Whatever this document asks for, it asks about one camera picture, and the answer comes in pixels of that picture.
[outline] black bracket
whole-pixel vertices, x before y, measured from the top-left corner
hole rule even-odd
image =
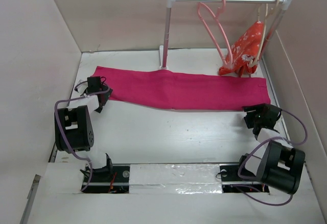
[[[94,134],[87,106],[79,106],[69,110],[67,108],[58,109],[59,121],[69,144],[75,151],[90,151],[94,144]],[[55,119],[55,140],[59,151],[66,151],[70,154],[66,143],[60,133],[57,120]]]
[[[106,154],[107,157],[107,163],[106,166],[103,166],[102,168],[98,168],[98,169],[93,169],[93,173],[92,173],[92,182],[101,182],[101,181],[111,181],[113,178],[113,165],[112,165],[112,161],[109,157],[108,154]],[[90,168],[87,166],[85,168],[85,170],[80,170],[83,175],[86,178],[86,181],[88,180],[89,176],[90,176]]]
[[[238,176],[238,170],[240,168],[240,163],[228,163],[228,164],[222,164],[220,165],[220,172],[216,175],[216,178],[221,179],[222,183],[222,190],[223,193],[229,193],[229,192],[240,192],[238,188],[240,188],[243,192],[252,192],[251,188],[248,188],[246,186],[251,186],[256,189],[254,192],[269,192],[268,186],[263,186],[261,183],[249,183],[247,180],[243,180]],[[247,169],[243,168],[242,175],[247,177],[255,177],[255,175],[248,171]],[[244,185],[244,187],[233,187],[234,184],[240,184]]]
[[[92,94],[95,92],[100,92],[100,91],[106,91],[109,89],[108,92],[104,93],[104,94],[99,94],[98,95],[98,101],[99,101],[99,107],[97,109],[95,109],[96,112],[101,113],[104,105],[106,105],[111,93],[112,93],[112,89],[110,89],[104,82],[101,81],[101,78],[104,77],[100,77],[100,76],[96,76],[96,77],[88,77],[87,78],[87,88],[84,91],[84,93],[86,94]]]
[[[305,159],[306,154],[303,151],[270,141],[258,167],[256,178],[270,187],[294,194],[300,184]],[[280,162],[289,169],[279,167]]]
[[[244,117],[248,129],[252,129],[255,138],[258,138],[260,130],[267,128],[273,131],[276,122],[281,117],[281,109],[270,104],[259,104],[250,107],[243,107],[246,116]]]

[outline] white clothing rack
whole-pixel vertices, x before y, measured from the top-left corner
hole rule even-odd
[[[163,40],[163,55],[162,55],[162,64],[161,69],[167,69],[167,55],[168,55],[168,43],[169,43],[169,28],[170,28],[170,19],[173,2],[222,2],[222,0],[167,0],[167,9],[166,9],[166,25],[165,25],[165,37]],[[226,0],[227,3],[255,3],[255,4],[276,4],[277,0]],[[277,29],[284,13],[288,9],[292,0],[279,0],[278,4],[282,5],[278,13],[276,14],[273,23],[270,26],[267,37],[265,38],[259,60],[261,59],[268,41],[272,38],[273,33]]]

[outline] wire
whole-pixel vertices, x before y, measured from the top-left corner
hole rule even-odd
[[[112,185],[113,185],[114,179],[116,178],[116,175],[117,175],[117,172],[113,175],[113,179],[110,182],[110,188],[109,188],[108,193],[110,193],[111,189],[113,189],[113,186]]]
[[[218,174],[216,174],[216,179],[221,180],[221,178],[218,178],[218,177],[217,177],[217,176],[220,175],[220,174],[221,174],[221,172],[219,172]]]
[[[272,138],[269,138],[269,139],[267,139],[267,140],[261,142],[258,146],[256,146],[255,149],[253,149],[252,152],[249,153],[249,155],[248,155],[248,156],[245,158],[245,160],[242,162],[242,164],[241,164],[241,166],[240,166],[240,168],[239,168],[239,170],[238,170],[238,172],[237,172],[237,174],[238,174],[238,176],[239,176],[240,178],[242,178],[242,179],[247,179],[247,180],[256,180],[256,177],[248,177],[248,176],[244,176],[244,175],[241,174],[241,172],[242,172],[243,168],[245,167],[246,162],[249,161],[249,159],[250,159],[250,158],[255,154],[255,152],[258,151],[260,147],[262,147],[262,146],[265,145],[266,143],[270,142],[271,140],[284,140],[284,141],[287,141],[288,143],[290,143],[290,144],[292,144],[292,145],[302,145],[302,144],[304,144],[304,143],[307,141],[307,139],[308,139],[308,130],[307,130],[305,124],[304,124],[304,123],[303,123],[303,122],[302,122],[302,121],[301,121],[297,116],[295,116],[293,113],[288,112],[288,111],[286,111],[286,110],[284,110],[284,109],[282,109],[282,111],[283,111],[283,112],[286,112],[287,114],[289,114],[289,115],[291,115],[291,116],[293,116],[297,121],[300,122],[300,124],[302,125],[302,127],[303,127],[303,129],[304,129],[304,131],[305,131],[305,138],[304,138],[304,140],[303,140],[302,142],[293,142],[293,141],[290,141],[290,140],[288,140],[288,139],[286,139],[286,138],[284,138],[284,137],[276,136],[276,137],[272,137]]]
[[[256,199],[256,198],[252,197],[250,194],[248,194],[248,193],[242,191],[242,190],[239,188],[239,187],[248,187],[248,188],[253,189],[253,190],[257,191],[257,192],[260,192],[260,191],[257,190],[255,187],[248,186],[248,185],[242,185],[242,184],[231,185],[231,187],[235,187],[237,190],[239,190],[241,193],[243,193],[243,194],[245,194],[246,196],[248,196],[250,199],[252,199],[252,200],[254,200],[254,201],[257,201],[258,203],[263,204],[263,205],[269,205],[269,206],[283,206],[283,205],[286,205],[286,204],[288,204],[289,202],[291,202],[292,199],[293,199],[293,195],[290,195],[290,198],[289,198],[287,201],[283,202],[283,203],[280,203],[280,204],[271,204],[271,203],[267,203],[267,202],[264,202],[264,201],[258,200],[258,199]]]
[[[258,157],[258,156],[256,156],[256,155],[252,155],[252,157],[255,157],[255,158],[257,158],[257,159],[262,159],[262,158],[260,158],[260,157]]]
[[[92,93],[92,94],[89,94],[89,95],[85,95],[85,96],[81,96],[81,97],[77,97],[77,98],[71,98],[71,99],[67,99],[67,100],[59,100],[59,101],[57,101],[57,102],[55,103],[55,118],[56,118],[56,121],[57,121],[57,125],[58,125],[58,128],[59,128],[60,134],[61,134],[61,136],[62,136],[62,138],[63,138],[63,140],[64,140],[64,142],[65,142],[65,144],[66,144],[66,146],[67,146],[67,148],[68,148],[68,150],[69,150],[69,152],[70,152],[71,154],[73,154],[73,156],[74,156],[75,158],[77,158],[77,159],[79,159],[79,160],[87,161],[88,166],[89,166],[89,168],[90,168],[90,176],[89,176],[89,178],[88,178],[88,180],[87,180],[86,185],[81,189],[81,191],[84,191],[84,190],[89,186],[89,184],[90,184],[90,182],[91,182],[92,174],[93,174],[92,162],[91,162],[91,160],[90,160],[89,158],[83,158],[83,157],[78,156],[78,155],[75,153],[75,151],[73,150],[72,146],[70,145],[70,143],[69,143],[69,141],[68,141],[68,139],[67,139],[67,137],[66,137],[66,135],[65,135],[65,132],[64,132],[64,130],[63,130],[63,127],[62,127],[62,125],[61,125],[61,123],[60,123],[59,114],[58,114],[58,105],[59,105],[60,103],[69,103],[69,102],[72,102],[72,101],[77,101],[77,100],[80,100],[80,99],[84,99],[84,98],[86,98],[86,97],[88,97],[88,96],[92,96],[92,95],[105,94],[105,93],[107,93],[107,92],[109,92],[109,91],[110,91],[110,89],[109,89],[109,87],[108,87],[108,89],[105,90],[105,91],[99,91],[99,92],[95,92],[95,93]]]
[[[81,83],[78,83],[78,84],[74,87],[74,90],[76,91],[77,87],[79,87],[80,85],[85,84],[85,83],[87,83],[87,81],[82,81]]]
[[[101,77],[100,77],[100,80],[101,80],[101,79],[104,79],[104,81],[102,81],[102,84],[104,84],[104,82],[106,82],[106,80],[107,80],[107,78],[104,77],[104,76],[101,76]]]

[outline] white panel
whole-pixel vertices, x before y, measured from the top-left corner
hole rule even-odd
[[[271,203],[288,196],[252,193]],[[324,223],[314,194],[295,195],[283,207],[226,194],[60,194],[37,197],[28,224],[103,223]]]
[[[219,164],[132,164],[129,193],[222,193]]]
[[[42,178],[42,183],[45,185],[47,193],[80,193],[84,178],[80,169],[84,167],[85,163],[83,161],[76,163],[49,163]]]
[[[84,52],[158,48],[163,43],[167,0],[55,1]],[[255,7],[255,4],[227,5],[221,21],[230,42],[237,40],[255,21]],[[213,22],[208,14],[203,16]],[[213,29],[218,42],[225,47],[218,27]],[[196,3],[174,4],[170,38],[171,47],[213,47],[197,16]]]
[[[281,107],[306,123],[308,170],[327,217],[327,45],[326,0],[294,0],[265,55]],[[284,117],[293,140],[302,140],[301,125]]]
[[[81,53],[53,0],[0,0],[0,223],[19,223]]]

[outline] pink cloth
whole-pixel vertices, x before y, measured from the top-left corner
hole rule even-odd
[[[266,79],[234,78],[168,70],[140,72],[97,67],[106,77],[111,100],[160,109],[242,110],[270,103]]]

